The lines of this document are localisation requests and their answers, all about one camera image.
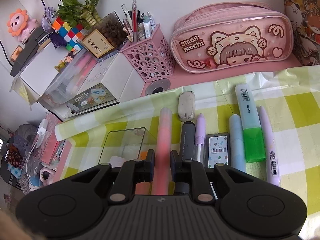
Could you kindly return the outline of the lilac barcode pen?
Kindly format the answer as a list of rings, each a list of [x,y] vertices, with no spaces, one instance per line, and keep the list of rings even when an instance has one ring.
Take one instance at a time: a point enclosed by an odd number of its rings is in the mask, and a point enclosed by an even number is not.
[[[267,182],[280,186],[279,165],[274,142],[274,133],[272,131],[268,114],[263,106],[259,106],[258,114],[265,144]]]

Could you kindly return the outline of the dark grey marker pen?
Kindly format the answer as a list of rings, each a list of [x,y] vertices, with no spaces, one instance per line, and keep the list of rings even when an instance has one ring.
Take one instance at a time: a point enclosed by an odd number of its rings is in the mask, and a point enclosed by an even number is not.
[[[182,125],[181,142],[180,142],[180,157],[182,160],[191,160],[194,157],[195,148],[195,124],[192,121],[186,121]],[[176,183],[175,196],[183,196],[189,194],[189,184]]]

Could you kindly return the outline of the pink small mochi pencil case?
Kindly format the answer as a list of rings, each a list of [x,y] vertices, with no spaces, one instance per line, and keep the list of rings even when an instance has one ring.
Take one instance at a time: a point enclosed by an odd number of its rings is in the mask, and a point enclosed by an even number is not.
[[[285,60],[293,50],[293,29],[287,16],[266,4],[224,2],[180,18],[169,44],[182,69],[202,74]]]

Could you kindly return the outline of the orange pink highlighter pen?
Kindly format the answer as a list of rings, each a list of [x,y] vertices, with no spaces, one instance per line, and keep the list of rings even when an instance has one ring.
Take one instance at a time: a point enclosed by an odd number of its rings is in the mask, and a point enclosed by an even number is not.
[[[151,194],[165,196],[168,194],[170,181],[172,111],[163,107],[160,111],[157,145],[155,151],[155,169]]]

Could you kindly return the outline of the pens in holder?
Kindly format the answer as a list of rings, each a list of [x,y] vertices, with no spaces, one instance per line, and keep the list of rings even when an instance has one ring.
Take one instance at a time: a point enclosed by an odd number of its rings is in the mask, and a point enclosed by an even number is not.
[[[123,25],[127,38],[131,43],[137,43],[151,37],[156,29],[156,23],[149,11],[142,13],[137,8],[137,1],[132,1],[131,10],[125,4],[121,5],[124,14]]]

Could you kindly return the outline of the clear plastic drawer box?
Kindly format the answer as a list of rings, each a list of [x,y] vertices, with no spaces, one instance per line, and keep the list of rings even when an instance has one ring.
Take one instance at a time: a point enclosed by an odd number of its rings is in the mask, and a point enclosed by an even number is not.
[[[40,97],[51,107],[64,104],[78,93],[89,73],[97,64],[96,58],[81,50],[75,58],[59,73]]]

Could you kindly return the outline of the white rabbit drawer organizer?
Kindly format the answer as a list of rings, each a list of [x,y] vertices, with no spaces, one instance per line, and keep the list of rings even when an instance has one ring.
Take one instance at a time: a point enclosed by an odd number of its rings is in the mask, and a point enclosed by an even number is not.
[[[71,99],[59,104],[50,95],[40,103],[62,120],[139,98],[145,82],[120,53],[97,63]]]

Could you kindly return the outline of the white storage box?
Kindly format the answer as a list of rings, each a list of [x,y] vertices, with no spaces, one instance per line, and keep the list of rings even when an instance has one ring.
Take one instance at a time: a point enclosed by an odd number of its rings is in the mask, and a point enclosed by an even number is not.
[[[50,42],[26,65],[20,74],[20,78],[29,86],[31,91],[38,96],[42,96],[59,73],[55,67],[65,59],[68,53],[67,48],[55,49],[53,43]]]

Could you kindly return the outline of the pink perforated pen holder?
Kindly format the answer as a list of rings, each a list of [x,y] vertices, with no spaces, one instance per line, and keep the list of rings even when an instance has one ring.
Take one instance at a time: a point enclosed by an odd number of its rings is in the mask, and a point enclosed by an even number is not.
[[[173,76],[176,61],[160,24],[149,38],[137,43],[126,42],[120,52],[146,83]]]

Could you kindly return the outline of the colourful rubik's cube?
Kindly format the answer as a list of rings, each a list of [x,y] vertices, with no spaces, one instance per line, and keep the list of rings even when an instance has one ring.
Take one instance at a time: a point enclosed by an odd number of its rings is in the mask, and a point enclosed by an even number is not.
[[[52,28],[66,41],[68,51],[80,51],[83,48],[80,40],[87,30],[81,24],[71,27],[69,23],[57,17],[52,24]]]

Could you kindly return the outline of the light blue highlighter pen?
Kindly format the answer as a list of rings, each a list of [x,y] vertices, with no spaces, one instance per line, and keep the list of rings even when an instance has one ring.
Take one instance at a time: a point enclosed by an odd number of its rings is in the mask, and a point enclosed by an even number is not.
[[[233,114],[229,118],[229,136],[231,147],[231,166],[242,172],[246,172],[242,123],[240,116],[237,114]]]

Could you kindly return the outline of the white dirty eraser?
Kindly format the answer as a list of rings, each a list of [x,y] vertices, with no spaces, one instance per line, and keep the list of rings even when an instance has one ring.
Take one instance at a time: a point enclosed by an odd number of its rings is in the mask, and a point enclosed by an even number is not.
[[[195,94],[183,92],[178,100],[178,116],[181,121],[191,121],[195,118]]]

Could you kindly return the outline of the bamboo plant in glass pot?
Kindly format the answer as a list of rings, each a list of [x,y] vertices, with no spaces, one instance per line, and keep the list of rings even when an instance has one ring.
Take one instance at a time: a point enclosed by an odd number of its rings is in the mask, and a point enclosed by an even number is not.
[[[120,52],[127,33],[116,12],[99,15],[98,3],[99,0],[61,0],[56,15],[71,27],[81,24],[87,31],[80,44],[97,61],[103,61]]]

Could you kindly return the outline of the purple tassel charm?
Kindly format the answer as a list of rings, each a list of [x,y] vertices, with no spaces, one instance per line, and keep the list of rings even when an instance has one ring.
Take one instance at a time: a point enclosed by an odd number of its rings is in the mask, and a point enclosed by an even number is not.
[[[57,18],[56,11],[53,7],[47,7],[44,0],[40,0],[43,6],[44,14],[41,18],[42,29],[48,34],[54,48],[67,46],[67,42],[62,38],[52,27],[52,24]]]

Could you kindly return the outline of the grey lead refill case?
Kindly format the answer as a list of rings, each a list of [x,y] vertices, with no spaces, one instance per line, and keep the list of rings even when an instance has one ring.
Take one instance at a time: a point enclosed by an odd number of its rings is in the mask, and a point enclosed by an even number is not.
[[[208,134],[205,139],[204,167],[214,168],[217,163],[231,165],[229,133]]]

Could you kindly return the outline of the purple clear pen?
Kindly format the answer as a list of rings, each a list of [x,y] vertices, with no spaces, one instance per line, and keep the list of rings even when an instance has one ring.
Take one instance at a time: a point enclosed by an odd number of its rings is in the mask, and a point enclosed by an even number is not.
[[[204,115],[200,113],[196,120],[194,158],[196,161],[201,163],[203,163],[203,158],[204,158],[205,138],[206,138],[206,120]]]

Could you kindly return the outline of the small yellow figurine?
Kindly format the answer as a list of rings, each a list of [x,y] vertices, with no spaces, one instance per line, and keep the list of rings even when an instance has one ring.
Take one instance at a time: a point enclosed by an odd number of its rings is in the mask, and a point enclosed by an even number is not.
[[[60,73],[63,71],[63,69],[73,61],[75,58],[76,51],[72,50],[70,51],[63,60],[60,60],[59,64],[55,66],[54,68]]]

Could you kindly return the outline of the pink lion toy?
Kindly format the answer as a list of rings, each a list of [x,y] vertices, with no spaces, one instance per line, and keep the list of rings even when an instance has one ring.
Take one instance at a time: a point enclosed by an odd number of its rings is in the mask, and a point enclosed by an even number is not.
[[[22,9],[12,12],[7,22],[8,33],[17,37],[21,44],[25,44],[39,26],[37,20],[30,18],[27,11]]]

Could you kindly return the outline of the green capped highlighter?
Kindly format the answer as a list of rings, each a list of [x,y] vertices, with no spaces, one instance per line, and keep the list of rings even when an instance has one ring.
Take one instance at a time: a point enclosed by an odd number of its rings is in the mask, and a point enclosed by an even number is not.
[[[262,162],[265,160],[265,145],[252,91],[248,84],[242,83],[235,86],[235,93],[242,123],[246,162]]]

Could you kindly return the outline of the green checked table cloth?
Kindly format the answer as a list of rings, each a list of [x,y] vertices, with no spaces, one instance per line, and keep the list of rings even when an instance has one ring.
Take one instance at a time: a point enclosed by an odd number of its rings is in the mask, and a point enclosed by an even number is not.
[[[72,144],[61,172],[67,178],[97,165],[108,132],[145,127],[158,130],[163,107],[172,111],[174,147],[180,143],[178,98],[195,94],[196,113],[206,119],[209,134],[229,130],[228,119],[239,113],[235,86],[249,85],[257,106],[267,111],[278,154],[281,186],[299,195],[308,215],[319,215],[319,67],[296,67],[280,72],[255,72],[213,82],[179,87],[93,111],[63,122],[55,129],[58,140]]]

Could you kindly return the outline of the cartoon cat poster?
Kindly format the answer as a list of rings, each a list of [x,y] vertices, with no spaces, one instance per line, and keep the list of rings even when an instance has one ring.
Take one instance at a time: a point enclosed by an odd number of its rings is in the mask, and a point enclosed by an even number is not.
[[[284,0],[290,19],[293,54],[303,66],[319,65],[319,0]]]

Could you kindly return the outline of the red pink book stack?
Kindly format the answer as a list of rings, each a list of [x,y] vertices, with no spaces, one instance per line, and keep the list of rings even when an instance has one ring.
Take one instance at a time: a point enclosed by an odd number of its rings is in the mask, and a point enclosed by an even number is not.
[[[61,121],[55,115],[48,113],[45,119],[48,121],[48,124],[44,139],[37,148],[37,153],[40,154],[41,163],[52,169],[56,169],[59,162],[64,165],[72,145],[68,140],[57,140],[55,127]]]

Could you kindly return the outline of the clear plastic organizer tray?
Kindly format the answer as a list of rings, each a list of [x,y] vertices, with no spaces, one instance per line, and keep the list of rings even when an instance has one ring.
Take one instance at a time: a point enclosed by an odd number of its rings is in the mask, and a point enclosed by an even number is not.
[[[148,150],[155,150],[156,139],[145,128],[111,131],[107,134],[98,164],[122,167],[129,160],[145,160]]]

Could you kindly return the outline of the black flat box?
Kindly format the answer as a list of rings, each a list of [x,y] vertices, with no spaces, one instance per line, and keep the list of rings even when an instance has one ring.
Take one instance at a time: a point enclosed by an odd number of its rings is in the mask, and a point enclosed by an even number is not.
[[[45,31],[42,27],[38,27],[31,33],[29,38],[25,40],[24,48],[14,61],[12,70],[10,72],[12,77],[15,77],[37,53],[39,53],[51,42],[50,34],[53,32],[54,30],[52,28],[50,28],[48,31]]]

